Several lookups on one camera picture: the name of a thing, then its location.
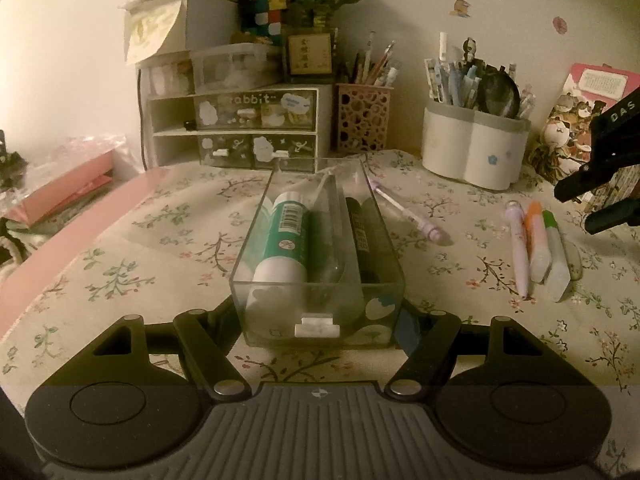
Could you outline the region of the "green cap highlighter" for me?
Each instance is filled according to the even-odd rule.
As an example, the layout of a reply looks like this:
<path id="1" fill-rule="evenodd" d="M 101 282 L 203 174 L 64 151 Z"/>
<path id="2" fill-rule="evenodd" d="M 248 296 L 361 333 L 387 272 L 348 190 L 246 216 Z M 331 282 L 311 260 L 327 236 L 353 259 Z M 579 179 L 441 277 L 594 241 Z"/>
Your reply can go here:
<path id="1" fill-rule="evenodd" d="M 550 298 L 560 302 L 570 284 L 570 267 L 559 230 L 558 222 L 550 210 L 542 211 L 548 246 L 551 254 L 550 268 L 546 277 L 546 287 Z"/>

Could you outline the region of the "orange cap highlighter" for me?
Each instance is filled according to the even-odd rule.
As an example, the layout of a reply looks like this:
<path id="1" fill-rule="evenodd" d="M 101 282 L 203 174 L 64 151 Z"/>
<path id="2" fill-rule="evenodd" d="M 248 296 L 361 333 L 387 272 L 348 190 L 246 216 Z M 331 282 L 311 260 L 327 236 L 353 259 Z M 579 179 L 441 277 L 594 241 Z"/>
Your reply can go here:
<path id="1" fill-rule="evenodd" d="M 533 200 L 525 214 L 529 276 L 534 283 L 542 283 L 551 266 L 551 252 L 548 244 L 542 206 Z"/>

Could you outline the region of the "purple bunny pen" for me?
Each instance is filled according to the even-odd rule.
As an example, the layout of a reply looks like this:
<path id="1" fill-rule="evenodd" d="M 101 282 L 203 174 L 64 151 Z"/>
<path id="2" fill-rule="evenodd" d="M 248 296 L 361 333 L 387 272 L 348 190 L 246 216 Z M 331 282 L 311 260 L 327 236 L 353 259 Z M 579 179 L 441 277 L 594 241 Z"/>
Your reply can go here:
<path id="1" fill-rule="evenodd" d="M 504 208 L 504 218 L 511 233 L 512 264 L 514 282 L 518 296 L 528 298 L 529 262 L 526 247 L 526 232 L 524 226 L 524 211 L 516 200 L 510 200 Z"/>

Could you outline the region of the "black marker pen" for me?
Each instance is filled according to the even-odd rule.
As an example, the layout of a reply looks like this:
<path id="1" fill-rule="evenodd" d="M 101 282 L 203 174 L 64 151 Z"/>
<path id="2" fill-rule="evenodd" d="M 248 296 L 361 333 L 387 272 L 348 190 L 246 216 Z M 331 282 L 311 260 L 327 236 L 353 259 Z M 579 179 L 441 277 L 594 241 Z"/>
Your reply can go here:
<path id="1" fill-rule="evenodd" d="M 364 222 L 362 208 L 356 198 L 347 196 L 346 206 L 349 216 L 352 237 L 356 247 L 360 278 L 366 284 L 378 284 L 371 244 L 369 243 L 366 222 Z"/>

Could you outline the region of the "purple clear mechanical pencil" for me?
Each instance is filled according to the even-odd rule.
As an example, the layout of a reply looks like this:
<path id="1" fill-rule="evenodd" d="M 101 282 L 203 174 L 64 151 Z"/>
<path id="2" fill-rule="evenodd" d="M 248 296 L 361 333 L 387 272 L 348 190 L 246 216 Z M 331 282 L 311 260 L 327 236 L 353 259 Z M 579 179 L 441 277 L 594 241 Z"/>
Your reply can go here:
<path id="1" fill-rule="evenodd" d="M 428 240 L 436 245 L 447 245 L 449 243 L 449 236 L 441 228 L 435 226 L 430 220 L 422 217 L 407 206 L 391 190 L 374 179 L 369 179 L 369 183 L 372 191 L 375 192 L 378 197 L 382 197 L 386 203 L 390 204 L 390 206 L 397 210 L 404 218 L 411 221 Z"/>

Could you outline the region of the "clear tube pen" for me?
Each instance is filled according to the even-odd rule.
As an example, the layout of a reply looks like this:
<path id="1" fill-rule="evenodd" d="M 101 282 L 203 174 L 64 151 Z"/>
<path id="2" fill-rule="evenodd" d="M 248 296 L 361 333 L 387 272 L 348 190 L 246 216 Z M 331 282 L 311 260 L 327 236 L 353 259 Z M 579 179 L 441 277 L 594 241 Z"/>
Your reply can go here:
<path id="1" fill-rule="evenodd" d="M 308 281 L 338 283 L 344 273 L 344 233 L 335 174 L 321 179 L 311 204 L 308 231 Z"/>

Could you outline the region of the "clear acrylic drawer box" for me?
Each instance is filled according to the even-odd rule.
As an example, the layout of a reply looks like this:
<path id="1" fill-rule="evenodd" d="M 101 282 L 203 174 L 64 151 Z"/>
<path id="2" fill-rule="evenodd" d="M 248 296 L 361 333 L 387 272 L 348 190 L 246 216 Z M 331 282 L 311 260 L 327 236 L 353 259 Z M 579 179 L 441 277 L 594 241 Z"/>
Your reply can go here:
<path id="1" fill-rule="evenodd" d="M 282 192 L 296 191 L 311 210 L 320 179 L 335 174 L 344 233 L 344 273 L 338 283 L 311 283 L 257 288 L 253 276 L 262 258 L 273 202 Z M 383 348 L 390 343 L 402 298 L 400 283 L 361 281 L 346 197 L 361 204 L 374 198 L 361 160 L 322 158 L 314 172 L 279 167 L 265 191 L 231 273 L 231 292 L 248 344 L 261 347 L 329 346 Z"/>

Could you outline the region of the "green white glue stick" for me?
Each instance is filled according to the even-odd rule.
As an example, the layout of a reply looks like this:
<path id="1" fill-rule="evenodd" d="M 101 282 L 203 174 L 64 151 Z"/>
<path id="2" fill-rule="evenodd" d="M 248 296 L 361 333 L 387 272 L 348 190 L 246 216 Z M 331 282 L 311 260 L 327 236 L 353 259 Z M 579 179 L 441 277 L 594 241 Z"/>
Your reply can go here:
<path id="1" fill-rule="evenodd" d="M 273 202 L 262 258 L 253 276 L 257 288 L 307 281 L 309 209 L 303 195 L 282 192 Z"/>

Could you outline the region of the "clear oval bookmark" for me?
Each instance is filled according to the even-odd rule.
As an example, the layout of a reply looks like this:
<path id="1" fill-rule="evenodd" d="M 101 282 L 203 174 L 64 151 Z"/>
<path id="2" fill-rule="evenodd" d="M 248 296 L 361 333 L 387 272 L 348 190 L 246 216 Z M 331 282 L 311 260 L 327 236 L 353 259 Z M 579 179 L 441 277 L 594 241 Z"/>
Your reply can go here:
<path id="1" fill-rule="evenodd" d="M 582 274 L 584 274 L 580 251 L 577 246 L 571 242 L 566 242 L 564 247 L 568 270 L 570 270 L 570 279 L 572 281 L 579 281 L 582 278 Z"/>

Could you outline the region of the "floral tablecloth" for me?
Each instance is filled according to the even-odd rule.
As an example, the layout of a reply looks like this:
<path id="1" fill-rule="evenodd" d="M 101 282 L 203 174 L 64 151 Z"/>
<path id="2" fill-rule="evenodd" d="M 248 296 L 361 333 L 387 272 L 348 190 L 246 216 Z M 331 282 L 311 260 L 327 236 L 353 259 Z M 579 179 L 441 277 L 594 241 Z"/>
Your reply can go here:
<path id="1" fill-rule="evenodd" d="M 466 324 L 509 315 L 601 385 L 613 425 L 599 466 L 618 477 L 639 467 L 639 233 L 621 226 L 596 236 L 571 204 L 524 172 L 494 193 L 434 176 L 401 151 L 363 159 L 375 180 L 404 196 L 447 232 L 429 242 L 393 209 L 383 211 L 406 277 L 409 301 L 446 310 Z M 172 167 L 64 270 L 37 289 L 1 341 L 1 387 L 16 408 L 90 340 L 123 315 L 166 322 L 190 308 L 211 309 L 229 293 L 229 276 L 268 177 L 262 171 Z M 504 207 L 542 203 L 564 242 L 576 248 L 582 277 L 562 301 L 544 286 L 518 298 Z"/>

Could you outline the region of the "pink box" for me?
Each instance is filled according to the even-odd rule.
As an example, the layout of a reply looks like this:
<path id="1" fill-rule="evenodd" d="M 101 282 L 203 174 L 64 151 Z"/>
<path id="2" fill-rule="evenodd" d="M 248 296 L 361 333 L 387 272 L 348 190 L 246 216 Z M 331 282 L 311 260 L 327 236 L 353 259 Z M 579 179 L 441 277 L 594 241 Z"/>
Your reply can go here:
<path id="1" fill-rule="evenodd" d="M 113 167 L 112 151 L 91 156 L 43 184 L 37 184 L 33 191 L 17 196 L 13 204 L 2 205 L 1 215 L 25 226 L 33 226 L 81 197 L 111 184 Z"/>

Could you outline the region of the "pink perforated pen cup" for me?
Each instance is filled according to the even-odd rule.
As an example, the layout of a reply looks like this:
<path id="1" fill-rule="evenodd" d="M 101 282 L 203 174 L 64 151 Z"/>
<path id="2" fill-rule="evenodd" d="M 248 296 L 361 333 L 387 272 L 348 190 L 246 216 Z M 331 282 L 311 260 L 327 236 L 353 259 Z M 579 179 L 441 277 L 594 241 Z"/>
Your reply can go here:
<path id="1" fill-rule="evenodd" d="M 393 88 L 338 84 L 336 148 L 342 154 L 386 148 Z"/>

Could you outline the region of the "white rabbit drawer organizer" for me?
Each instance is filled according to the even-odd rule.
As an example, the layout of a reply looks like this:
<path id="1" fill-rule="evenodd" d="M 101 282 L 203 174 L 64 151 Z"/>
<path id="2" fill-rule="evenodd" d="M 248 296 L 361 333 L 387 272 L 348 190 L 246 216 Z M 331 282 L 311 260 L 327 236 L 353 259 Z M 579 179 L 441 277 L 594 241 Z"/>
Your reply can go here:
<path id="1" fill-rule="evenodd" d="M 314 172 L 329 156 L 333 98 L 329 84 L 152 96 L 143 113 L 145 162 Z"/>

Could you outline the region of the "framed calligraphy sign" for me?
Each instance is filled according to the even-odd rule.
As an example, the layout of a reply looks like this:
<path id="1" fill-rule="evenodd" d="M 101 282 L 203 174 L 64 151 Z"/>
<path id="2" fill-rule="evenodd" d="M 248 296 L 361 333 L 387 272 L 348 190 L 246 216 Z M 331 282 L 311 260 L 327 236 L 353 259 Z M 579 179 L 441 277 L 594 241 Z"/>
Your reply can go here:
<path id="1" fill-rule="evenodd" d="M 288 27 L 283 33 L 283 69 L 290 84 L 333 84 L 336 74 L 334 28 Z"/>

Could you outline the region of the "rubiks cube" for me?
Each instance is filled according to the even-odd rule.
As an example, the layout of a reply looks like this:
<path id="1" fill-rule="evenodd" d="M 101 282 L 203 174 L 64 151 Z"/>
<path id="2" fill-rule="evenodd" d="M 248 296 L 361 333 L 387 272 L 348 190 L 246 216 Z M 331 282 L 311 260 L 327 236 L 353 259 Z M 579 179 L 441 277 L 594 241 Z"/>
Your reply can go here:
<path id="1" fill-rule="evenodd" d="M 288 0 L 240 0 L 241 30 L 280 47 L 286 10 Z"/>

